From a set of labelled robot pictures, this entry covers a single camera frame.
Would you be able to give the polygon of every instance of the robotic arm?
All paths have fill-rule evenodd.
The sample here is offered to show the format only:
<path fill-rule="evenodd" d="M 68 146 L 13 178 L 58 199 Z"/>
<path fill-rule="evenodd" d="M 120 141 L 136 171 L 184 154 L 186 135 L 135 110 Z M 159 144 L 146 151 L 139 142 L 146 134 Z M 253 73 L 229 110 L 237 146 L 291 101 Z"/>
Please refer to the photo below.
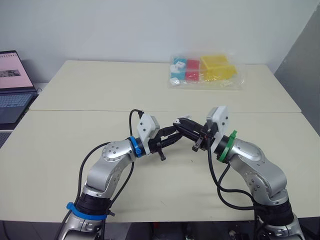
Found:
<path fill-rule="evenodd" d="M 68 203 L 67 209 L 71 214 L 58 239 L 103 239 L 99 231 L 107 215 L 114 215 L 110 211 L 111 197 L 123 169 L 137 158 L 153 153 L 158 153 L 161 160 L 165 160 L 162 148 L 184 136 L 194 141 L 192 150 L 195 152 L 207 150 L 210 143 L 210 152 L 217 154 L 220 162 L 230 164 L 243 177 L 269 239 L 287 237 L 304 240 L 289 203 L 283 171 L 268 161 L 259 147 L 235 138 L 235 132 L 230 137 L 225 136 L 227 126 L 228 111 L 224 106 L 213 108 L 204 125 L 180 117 L 173 126 L 160 129 L 154 116 L 143 114 L 137 125 L 139 137 L 130 136 L 104 147 L 100 159 L 88 173 L 79 200 L 74 204 Z"/>

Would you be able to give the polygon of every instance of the white wall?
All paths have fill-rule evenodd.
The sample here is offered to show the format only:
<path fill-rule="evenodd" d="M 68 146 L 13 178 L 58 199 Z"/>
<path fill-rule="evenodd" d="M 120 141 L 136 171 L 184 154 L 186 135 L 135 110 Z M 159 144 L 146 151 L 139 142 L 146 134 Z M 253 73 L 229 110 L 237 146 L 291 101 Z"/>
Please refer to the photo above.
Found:
<path fill-rule="evenodd" d="M 0 51 L 48 82 L 67 59 L 227 51 L 275 72 L 319 0 L 0 0 Z"/>
<path fill-rule="evenodd" d="M 320 136 L 320 4 L 275 76 Z"/>

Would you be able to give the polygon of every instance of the laptop screen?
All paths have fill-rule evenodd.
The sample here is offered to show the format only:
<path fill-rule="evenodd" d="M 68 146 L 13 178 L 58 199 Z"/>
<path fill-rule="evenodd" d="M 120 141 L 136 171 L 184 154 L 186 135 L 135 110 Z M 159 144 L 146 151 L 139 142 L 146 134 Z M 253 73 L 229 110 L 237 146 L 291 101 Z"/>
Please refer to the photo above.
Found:
<path fill-rule="evenodd" d="M 0 52 L 0 91 L 34 89 L 16 51 Z"/>

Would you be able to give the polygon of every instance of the black cable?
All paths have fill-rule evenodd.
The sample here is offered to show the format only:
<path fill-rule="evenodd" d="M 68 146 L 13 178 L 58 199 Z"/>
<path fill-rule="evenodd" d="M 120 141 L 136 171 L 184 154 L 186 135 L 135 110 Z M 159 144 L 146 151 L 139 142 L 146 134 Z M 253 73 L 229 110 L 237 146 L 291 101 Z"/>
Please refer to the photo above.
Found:
<path fill-rule="evenodd" d="M 82 187 L 82 173 L 83 173 L 83 171 L 84 171 L 84 166 L 85 166 L 88 158 L 91 156 L 91 154 L 92 154 L 94 151 L 96 151 L 97 149 L 99 149 L 99 148 L 101 148 L 102 146 L 105 146 L 105 145 L 107 145 L 107 144 L 109 144 L 109 143 L 110 143 L 110 142 L 105 142 L 105 143 L 102 143 L 102 144 L 96 146 L 96 147 L 95 147 L 94 149 L 92 149 L 92 150 L 85 156 L 85 158 L 83 159 L 82 164 L 81 164 L 81 166 L 80 166 L 80 170 L 79 170 L 78 190 L 77 190 L 76 197 L 75 197 L 75 200 L 74 200 L 74 205 L 77 204 L 77 202 L 78 202 L 78 200 L 79 200 L 79 198 L 80 198 L 81 187 Z M 56 234 L 55 234 L 55 237 L 54 237 L 55 240 L 58 240 L 59 234 L 61 233 L 61 230 L 62 230 L 63 226 L 65 225 L 65 223 L 66 223 L 66 221 L 67 221 L 70 213 L 71 213 L 71 210 L 69 210 L 69 211 L 67 212 L 67 214 L 65 215 L 64 219 L 62 220 L 62 222 L 61 222 L 61 224 L 60 224 L 60 226 L 59 226 L 59 228 L 58 228 L 58 230 L 57 230 L 57 232 L 56 232 Z"/>
<path fill-rule="evenodd" d="M 7 232 L 5 221 L 2 221 L 2 225 L 3 225 L 3 232 L 4 232 L 5 237 L 7 238 L 7 240 L 11 240 L 9 235 L 8 235 L 8 232 Z"/>
<path fill-rule="evenodd" d="M 253 226 L 253 240 L 255 240 L 255 235 L 254 233 L 257 231 L 258 228 L 258 214 L 257 211 L 254 210 L 254 226 Z"/>
<path fill-rule="evenodd" d="M 131 118 L 132 118 L 132 114 L 134 112 L 137 112 L 139 114 L 139 117 L 140 117 L 140 114 L 143 114 L 143 111 L 139 110 L 139 109 L 132 109 L 130 114 L 129 114 L 129 130 L 130 130 L 130 136 L 132 136 L 132 126 L 131 126 Z"/>
<path fill-rule="evenodd" d="M 142 110 L 138 110 L 138 109 L 132 109 L 130 111 L 130 114 L 129 114 L 129 131 L 130 131 L 130 136 L 133 135 L 132 133 L 132 123 L 131 123 L 131 120 L 132 120 L 132 114 L 134 112 L 137 112 L 139 114 L 139 118 L 141 118 L 142 114 L 144 113 Z M 125 186 L 127 185 L 127 183 L 129 182 L 129 179 L 134 171 L 134 167 L 135 167 L 135 162 L 132 162 L 131 163 L 131 169 L 130 169 L 130 172 L 128 174 L 128 176 L 126 177 L 126 180 L 124 181 L 124 183 L 122 184 L 122 186 L 120 187 L 119 191 L 116 193 L 116 195 L 114 196 L 114 198 L 111 200 L 111 202 L 109 203 L 108 207 L 107 207 L 107 210 L 109 210 L 112 205 L 114 204 L 114 202 L 116 201 L 116 199 L 119 197 L 119 195 L 121 194 L 121 192 L 123 191 L 123 189 L 125 188 Z M 102 229 L 101 229 L 101 235 L 102 235 L 102 240 L 105 239 L 105 228 L 104 228 L 104 225 L 102 226 Z"/>
<path fill-rule="evenodd" d="M 122 184 L 121 188 L 119 189 L 119 191 L 116 193 L 116 195 L 114 196 L 114 198 L 111 200 L 111 202 L 109 203 L 107 209 L 110 209 L 112 207 L 112 204 L 114 204 L 115 200 L 119 197 L 120 193 L 122 192 L 122 190 L 125 188 L 125 186 L 127 185 L 133 171 L 134 171 L 134 167 L 135 167 L 135 163 L 132 162 L 131 163 L 131 169 L 129 172 L 129 175 L 126 177 L 126 180 L 124 181 L 124 183 Z"/>
<path fill-rule="evenodd" d="M 210 141 L 209 138 L 207 139 L 207 152 L 208 152 L 208 163 L 209 163 L 210 173 L 211 173 L 212 179 L 214 181 L 214 184 L 217 186 L 218 196 L 219 196 L 220 200 L 225 205 L 227 205 L 228 207 L 230 207 L 232 209 L 236 209 L 236 210 L 254 210 L 253 206 L 235 206 L 235 205 L 232 205 L 232 204 L 230 204 L 230 203 L 228 203 L 227 201 L 224 200 L 224 198 L 222 197 L 220 191 L 223 191 L 223 192 L 226 192 L 226 193 L 242 193 L 242 194 L 245 194 L 245 195 L 249 196 L 251 199 L 253 199 L 253 198 L 252 198 L 251 194 L 246 192 L 246 191 L 243 191 L 243 190 L 240 190 L 240 189 L 225 189 L 225 188 L 221 187 L 221 185 L 219 184 L 219 182 L 217 180 L 217 177 L 216 177 L 216 174 L 215 174 L 215 171 L 214 171 L 214 167 L 213 167 L 213 164 L 212 164 L 211 141 Z M 221 175 L 222 178 L 220 177 L 221 180 L 226 175 L 226 173 L 229 170 L 229 168 L 228 168 L 228 166 L 226 167 L 226 169 L 224 170 L 224 172 Z"/>
<path fill-rule="evenodd" d="M 254 235 L 253 235 L 253 240 L 258 240 L 258 234 L 259 232 L 265 228 L 265 226 L 267 226 L 269 223 L 269 220 L 266 218 L 264 223 L 261 224 L 261 226 L 256 230 L 254 231 Z"/>
<path fill-rule="evenodd" d="M 105 231 L 106 231 L 106 220 L 102 220 L 102 227 L 101 227 L 101 240 L 105 240 Z"/>
<path fill-rule="evenodd" d="M 88 158 L 91 156 L 91 154 L 93 154 L 97 149 L 105 146 L 105 145 L 108 145 L 110 142 L 105 142 L 105 143 L 102 143 L 98 146 L 96 146 L 94 149 L 92 149 L 86 156 L 85 158 L 83 159 L 82 163 L 81 163 L 81 166 L 80 166 L 80 170 L 79 170 L 79 177 L 78 177 L 78 190 L 77 190 L 77 193 L 76 193 L 76 197 L 75 197 L 75 200 L 74 200 L 74 205 L 76 205 L 78 203 L 78 200 L 80 198 L 80 194 L 81 194 L 81 188 L 82 188 L 82 173 L 84 171 L 84 166 L 88 160 Z"/>
<path fill-rule="evenodd" d="M 220 179 L 218 181 L 218 185 L 220 186 L 220 190 L 223 191 L 223 192 L 226 192 L 226 193 L 241 193 L 241 194 L 245 194 L 247 195 L 251 201 L 254 200 L 254 197 L 247 191 L 244 191 L 244 190 L 240 190 L 240 189 L 226 189 L 226 188 L 223 188 L 221 186 L 221 181 L 222 179 L 224 178 L 224 176 L 227 174 L 228 170 L 230 169 L 230 163 L 227 164 L 226 168 L 224 169 L 222 175 L 220 176 Z"/>

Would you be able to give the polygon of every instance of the yellow block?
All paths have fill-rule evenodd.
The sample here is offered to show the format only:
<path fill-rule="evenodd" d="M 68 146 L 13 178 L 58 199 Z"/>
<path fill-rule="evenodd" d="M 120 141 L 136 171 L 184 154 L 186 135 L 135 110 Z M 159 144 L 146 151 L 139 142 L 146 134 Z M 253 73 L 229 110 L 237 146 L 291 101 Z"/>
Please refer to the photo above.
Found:
<path fill-rule="evenodd" d="M 205 81 L 224 80 L 237 74 L 236 67 L 228 62 L 225 55 L 209 55 L 200 58 L 200 71 Z"/>

